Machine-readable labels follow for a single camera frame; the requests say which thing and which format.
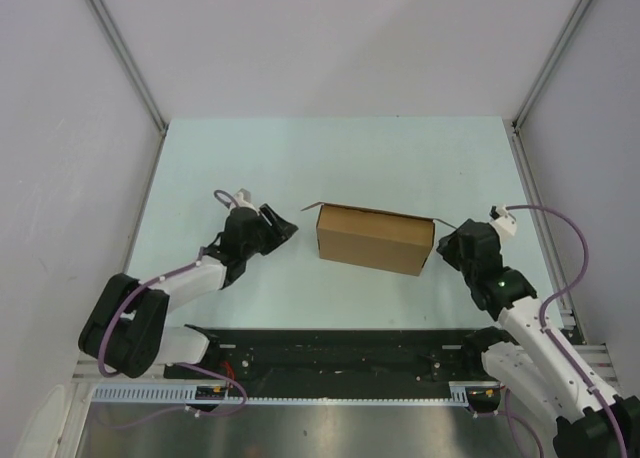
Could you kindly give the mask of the brown cardboard box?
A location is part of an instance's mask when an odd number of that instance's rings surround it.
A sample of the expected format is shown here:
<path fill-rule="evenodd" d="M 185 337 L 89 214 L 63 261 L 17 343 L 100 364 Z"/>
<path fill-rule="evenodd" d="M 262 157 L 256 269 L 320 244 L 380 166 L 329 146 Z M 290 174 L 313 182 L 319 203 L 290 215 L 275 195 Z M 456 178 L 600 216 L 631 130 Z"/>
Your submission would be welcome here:
<path fill-rule="evenodd" d="M 321 259 L 392 273 L 419 276 L 435 243 L 436 226 L 454 226 L 424 217 L 319 201 L 315 224 Z"/>

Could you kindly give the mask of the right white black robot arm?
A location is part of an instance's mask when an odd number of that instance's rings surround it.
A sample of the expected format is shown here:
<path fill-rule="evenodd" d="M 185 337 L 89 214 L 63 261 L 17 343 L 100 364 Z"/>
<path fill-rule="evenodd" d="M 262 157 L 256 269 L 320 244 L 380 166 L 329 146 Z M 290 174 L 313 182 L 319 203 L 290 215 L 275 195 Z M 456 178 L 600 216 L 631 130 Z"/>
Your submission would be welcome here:
<path fill-rule="evenodd" d="M 514 392 L 548 426 L 559 457 L 638 456 L 638 398 L 622 397 L 599 376 L 550 321 L 525 276 L 504 265 L 502 244 L 516 229 L 511 215 L 495 215 L 467 220 L 438 242 L 438 254 L 496 323 L 468 336 L 463 371 Z"/>

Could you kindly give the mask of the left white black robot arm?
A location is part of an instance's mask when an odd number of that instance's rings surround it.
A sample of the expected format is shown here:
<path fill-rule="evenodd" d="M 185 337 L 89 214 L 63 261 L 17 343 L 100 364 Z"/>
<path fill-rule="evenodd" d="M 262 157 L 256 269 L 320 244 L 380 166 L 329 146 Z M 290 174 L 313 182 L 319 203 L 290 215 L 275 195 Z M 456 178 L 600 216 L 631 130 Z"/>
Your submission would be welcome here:
<path fill-rule="evenodd" d="M 104 286 L 78 338 L 79 350 L 97 360 L 105 377 L 138 378 L 154 365 L 182 365 L 197 376 L 221 365 L 216 337 L 194 325 L 169 326 L 168 315 L 208 293 L 230 287 L 256 255 L 285 244 L 298 226 L 269 205 L 233 205 L 212 243 L 193 262 L 146 282 L 125 273 Z"/>

